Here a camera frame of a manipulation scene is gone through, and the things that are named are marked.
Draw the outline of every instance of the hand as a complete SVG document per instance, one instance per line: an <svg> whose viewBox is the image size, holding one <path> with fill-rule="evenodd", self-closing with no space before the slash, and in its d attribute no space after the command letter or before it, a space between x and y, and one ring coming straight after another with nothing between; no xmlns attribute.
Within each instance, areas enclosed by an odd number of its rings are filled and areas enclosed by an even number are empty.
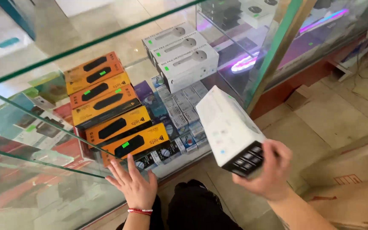
<svg viewBox="0 0 368 230"><path fill-rule="evenodd" d="M232 180L235 184L243 186L267 200L282 200L288 195L290 189L286 179L289 176L289 161L292 159L292 151L279 141L267 139L263 143L263 156L263 172L258 178L248 180L232 174Z"/></svg>
<svg viewBox="0 0 368 230"><path fill-rule="evenodd" d="M134 164L131 154L127 155L127 165L129 172L126 172L116 159L110 161L108 169L112 172L113 177L106 176L112 185L123 192L129 208L136 209L152 209L157 194L157 177L149 170L147 182L141 175Z"/></svg>

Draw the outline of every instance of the black pants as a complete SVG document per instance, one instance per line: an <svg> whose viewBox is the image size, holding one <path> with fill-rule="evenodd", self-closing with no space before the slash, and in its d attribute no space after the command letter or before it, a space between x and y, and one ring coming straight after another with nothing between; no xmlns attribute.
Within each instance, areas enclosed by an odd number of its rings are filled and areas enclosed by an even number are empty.
<svg viewBox="0 0 368 230"><path fill-rule="evenodd" d="M161 201L157 196L152 207L150 230L164 230ZM168 205L167 224L170 230L242 230L222 211L219 198L197 180L179 183ZM124 223L117 230L123 229Z"/></svg>

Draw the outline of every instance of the red bracelet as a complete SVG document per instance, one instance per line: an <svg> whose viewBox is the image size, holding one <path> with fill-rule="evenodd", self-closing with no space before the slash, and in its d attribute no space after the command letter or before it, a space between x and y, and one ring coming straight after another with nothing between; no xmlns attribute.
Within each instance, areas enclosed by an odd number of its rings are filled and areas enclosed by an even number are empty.
<svg viewBox="0 0 368 230"><path fill-rule="evenodd" d="M151 213L153 212L153 209L137 209L137 208L129 208L127 212L135 212L139 214L144 214L151 216Z"/></svg>

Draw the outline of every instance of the forearm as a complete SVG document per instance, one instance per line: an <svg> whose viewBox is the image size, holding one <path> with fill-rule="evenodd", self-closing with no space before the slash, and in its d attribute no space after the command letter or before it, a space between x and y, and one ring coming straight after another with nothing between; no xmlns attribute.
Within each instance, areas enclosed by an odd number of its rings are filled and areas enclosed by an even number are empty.
<svg viewBox="0 0 368 230"><path fill-rule="evenodd" d="M287 230L336 230L292 189L288 189L286 198L280 201L268 201L268 204Z"/></svg>
<svg viewBox="0 0 368 230"><path fill-rule="evenodd" d="M127 216L123 230L148 230L150 227L150 216L130 212Z"/></svg>

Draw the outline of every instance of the orange box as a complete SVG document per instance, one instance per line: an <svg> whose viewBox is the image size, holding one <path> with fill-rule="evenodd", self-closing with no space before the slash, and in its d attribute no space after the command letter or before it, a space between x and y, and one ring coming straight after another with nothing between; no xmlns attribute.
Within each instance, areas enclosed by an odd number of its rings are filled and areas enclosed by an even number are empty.
<svg viewBox="0 0 368 230"><path fill-rule="evenodd" d="M141 106L133 86L126 85L72 110L73 124L86 130Z"/></svg>
<svg viewBox="0 0 368 230"><path fill-rule="evenodd" d="M125 72L115 52L65 71L68 95Z"/></svg>
<svg viewBox="0 0 368 230"><path fill-rule="evenodd" d="M163 123L156 124L143 131L120 139L116 142L104 146L107 150L118 158L125 159L127 154L145 155L154 150L167 148L170 145L168 134ZM107 167L114 156L102 152L103 165Z"/></svg>
<svg viewBox="0 0 368 230"><path fill-rule="evenodd" d="M128 84L129 76L126 72L121 73L70 95L70 106L72 109L80 107Z"/></svg>
<svg viewBox="0 0 368 230"><path fill-rule="evenodd" d="M130 110L86 130L87 141L103 147L152 126L145 106Z"/></svg>

